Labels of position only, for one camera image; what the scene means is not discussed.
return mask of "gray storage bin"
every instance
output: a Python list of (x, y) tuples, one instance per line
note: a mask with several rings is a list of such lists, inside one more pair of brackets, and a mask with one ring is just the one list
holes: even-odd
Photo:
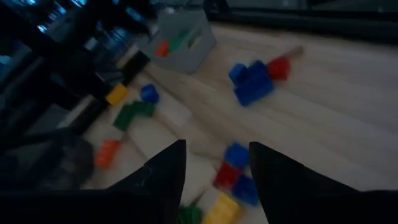
[[(159, 30), (151, 41), (148, 37), (144, 37), (137, 41), (137, 45), (153, 63), (176, 72), (194, 72), (216, 44), (216, 39), (203, 11), (163, 14), (159, 16), (158, 27)], [(172, 40), (183, 30), (187, 30), (188, 34), (178, 49), (169, 52), (167, 57), (156, 56), (156, 50), (163, 40)], [(199, 41), (190, 49), (189, 46), (198, 37)]]

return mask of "light wood floor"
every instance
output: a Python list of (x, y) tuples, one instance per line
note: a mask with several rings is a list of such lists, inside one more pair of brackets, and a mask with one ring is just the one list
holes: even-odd
[[(133, 121), (112, 168), (97, 170), (89, 187), (107, 187), (186, 139), (183, 202), (210, 185), (232, 141), (259, 141), (359, 190), (398, 189), (396, 47), (219, 24), (213, 32), (218, 43), (196, 73), (149, 64), (137, 76), (124, 101), (139, 99), (139, 88), (153, 83), (161, 95), (155, 116)], [(240, 106), (228, 78), (232, 66), (267, 62), (297, 45), (305, 53), (292, 62), (289, 79), (250, 107)], [(111, 123), (120, 108), (109, 108), (85, 134), (96, 149), (118, 135)]]

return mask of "red toy block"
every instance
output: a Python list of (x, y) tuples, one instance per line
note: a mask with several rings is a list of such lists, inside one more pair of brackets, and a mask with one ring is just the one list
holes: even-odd
[(168, 40), (163, 40), (156, 50), (156, 56), (167, 57), (169, 54), (169, 42)]
[(217, 176), (214, 180), (214, 185), (216, 187), (231, 190), (241, 173), (241, 170), (231, 167), (224, 161), (218, 170)]
[(286, 80), (290, 73), (290, 61), (287, 57), (280, 57), (268, 63), (268, 75), (273, 80)]
[(118, 140), (107, 139), (95, 157), (95, 166), (104, 169), (109, 168), (112, 163), (113, 157), (118, 150), (120, 142)]

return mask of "orange toy block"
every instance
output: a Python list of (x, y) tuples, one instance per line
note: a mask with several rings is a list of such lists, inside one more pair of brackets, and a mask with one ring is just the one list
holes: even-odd
[(156, 50), (156, 56), (158, 57), (167, 57), (169, 54), (169, 41), (163, 40), (162, 43), (158, 46)]
[(109, 168), (113, 161), (114, 155), (119, 148), (119, 145), (120, 142), (118, 140), (105, 140), (102, 148), (99, 150), (99, 153), (95, 157), (95, 166), (104, 169)]

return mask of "yellow toy block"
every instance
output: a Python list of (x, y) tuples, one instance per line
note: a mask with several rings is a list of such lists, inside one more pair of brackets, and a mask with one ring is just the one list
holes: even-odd
[(204, 224), (232, 224), (240, 216), (241, 206), (224, 193), (220, 193), (217, 201), (206, 214)]
[(119, 83), (113, 88), (111, 93), (106, 96), (106, 101), (114, 106), (127, 95), (127, 92), (127, 88)]

